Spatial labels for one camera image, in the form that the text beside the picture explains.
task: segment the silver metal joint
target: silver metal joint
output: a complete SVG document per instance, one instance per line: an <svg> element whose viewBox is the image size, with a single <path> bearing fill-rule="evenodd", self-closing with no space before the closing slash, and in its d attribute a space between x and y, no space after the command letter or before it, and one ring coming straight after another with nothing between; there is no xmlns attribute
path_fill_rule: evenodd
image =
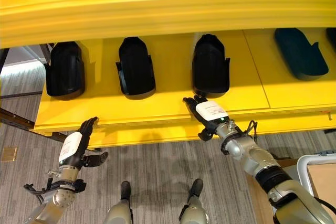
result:
<svg viewBox="0 0 336 224"><path fill-rule="evenodd" d="M77 175L79 170L71 165L63 165L60 166L58 170L58 175L56 175L56 180L68 180L71 182L75 182L77 179Z"/></svg>
<svg viewBox="0 0 336 224"><path fill-rule="evenodd" d="M54 194L52 201L55 206L60 208L67 208L70 206L75 200L75 193L68 190L59 189Z"/></svg>
<svg viewBox="0 0 336 224"><path fill-rule="evenodd" d="M228 123L221 123L217 129L216 134L225 140L228 136L238 133L235 130L236 124L234 121L229 121Z"/></svg>

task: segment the black cable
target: black cable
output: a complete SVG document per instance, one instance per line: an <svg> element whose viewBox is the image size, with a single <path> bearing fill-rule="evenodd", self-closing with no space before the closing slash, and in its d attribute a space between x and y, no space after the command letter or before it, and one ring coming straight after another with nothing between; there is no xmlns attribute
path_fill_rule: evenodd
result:
<svg viewBox="0 0 336 224"><path fill-rule="evenodd" d="M257 126L258 126L258 122L255 122L254 120L251 120L248 124L247 130L244 131L244 135L248 135L248 133L254 129L254 141L257 140Z"/></svg>
<svg viewBox="0 0 336 224"><path fill-rule="evenodd" d="M328 202L324 201L323 199L319 199L318 197L314 197L318 203L325 205L326 207L328 207L335 215L336 215L336 208L334 208L333 205L329 204Z"/></svg>
<svg viewBox="0 0 336 224"><path fill-rule="evenodd" d="M26 184L26 185L24 185L24 188L25 188L26 190L28 190L30 193L32 193L32 192L36 192L36 190L35 190L34 187L33 187L33 184L31 184L31 185ZM38 202L40 202L40 204L42 204L42 202L44 201L43 197L42 197L41 195L35 195L35 196L36 196L36 198L38 199Z"/></svg>

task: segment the robotic hand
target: robotic hand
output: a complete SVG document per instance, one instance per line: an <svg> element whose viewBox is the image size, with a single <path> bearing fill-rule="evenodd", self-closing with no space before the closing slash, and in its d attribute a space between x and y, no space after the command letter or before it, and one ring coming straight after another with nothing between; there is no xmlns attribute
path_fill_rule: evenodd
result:
<svg viewBox="0 0 336 224"><path fill-rule="evenodd" d="M270 203L277 209L274 223L280 224L332 224L321 204L296 180L282 170L273 156L256 143L257 123L251 121L242 131L228 114L214 101L195 96L183 101L205 129L198 136L208 141L213 134L222 140L222 152L240 161L244 170L255 177L267 193ZM254 129L254 137L248 133Z"/></svg>
<svg viewBox="0 0 336 224"><path fill-rule="evenodd" d="M77 179L81 168L96 167L105 162L107 152L101 155L84 155L92 134L92 126L97 119L94 117L83 122L78 131L65 139L59 156L59 168L49 171L49 174L55 176L54 183L53 178L49 178L47 188L41 191L36 191L33 184L24 186L41 203L24 224L56 224L65 209L75 200L75 194L85 190L86 183Z"/></svg>

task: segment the yellow platform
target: yellow platform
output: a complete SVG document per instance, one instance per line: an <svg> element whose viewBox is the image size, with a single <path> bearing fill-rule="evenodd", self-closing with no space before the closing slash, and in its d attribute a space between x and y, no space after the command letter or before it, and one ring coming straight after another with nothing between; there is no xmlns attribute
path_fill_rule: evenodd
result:
<svg viewBox="0 0 336 224"><path fill-rule="evenodd" d="M0 47L198 31L336 26L336 0L0 0Z"/></svg>
<svg viewBox="0 0 336 224"><path fill-rule="evenodd" d="M230 90L216 101L235 114L268 108L258 73L243 31L214 33L230 57ZM100 127L174 123L191 118L182 102L193 96L191 65L201 34L141 37L152 56L156 92L143 100L129 100L120 89L116 63L121 38L86 40L80 43L85 62L86 91L79 98L60 101L44 88L36 131L76 130L89 117L98 116Z"/></svg>
<svg viewBox="0 0 336 224"><path fill-rule="evenodd" d="M258 134L281 133L292 131L320 130L336 126L336 113L311 112L292 115L258 116ZM251 118L237 120L245 130ZM199 139L197 134L202 127L198 122L147 127L128 127L126 129L95 129L89 143L89 149L134 144L167 143Z"/></svg>
<svg viewBox="0 0 336 224"><path fill-rule="evenodd" d="M336 52L325 28L301 29L318 41L329 73L300 81L289 72L274 42L274 30L213 32L231 58L230 90L215 99L237 124L257 120L260 134L336 127ZM79 98L59 101L44 89L34 131L76 130L98 116L90 148L193 140L202 126L192 119L183 97L192 96L191 63L202 34L143 36L152 56L156 93L129 100L120 90L115 62L121 38L81 41L87 89Z"/></svg>
<svg viewBox="0 0 336 224"><path fill-rule="evenodd" d="M319 49L329 72L314 81L300 81L288 70L274 40L274 29L245 30L244 34L271 108L297 106L336 106L336 51L326 29L300 28Z"/></svg>

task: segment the black metal rod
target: black metal rod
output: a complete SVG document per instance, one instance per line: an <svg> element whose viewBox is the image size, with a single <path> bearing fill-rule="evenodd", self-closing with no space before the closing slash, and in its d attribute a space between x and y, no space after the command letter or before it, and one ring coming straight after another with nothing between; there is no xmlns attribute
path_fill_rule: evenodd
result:
<svg viewBox="0 0 336 224"><path fill-rule="evenodd" d="M46 59L47 63L50 63L50 51L49 51L49 47L48 44L40 44L40 48L42 50L42 54L44 56L44 58Z"/></svg>
<svg viewBox="0 0 336 224"><path fill-rule="evenodd" d="M16 115L12 112L0 108L0 122L17 127L22 130L31 130L35 123L22 116Z"/></svg>
<svg viewBox="0 0 336 224"><path fill-rule="evenodd" d="M3 49L0 49L0 73L1 73L1 70L5 64L5 61L6 61L6 58L7 58L7 55L8 55L8 51L9 51L9 48L3 48Z"/></svg>
<svg viewBox="0 0 336 224"><path fill-rule="evenodd" d="M37 95L37 94L42 94L42 91L27 92L27 93L21 93L21 94L7 94L7 95L0 96L0 99L14 98L14 97L26 97L27 95Z"/></svg>

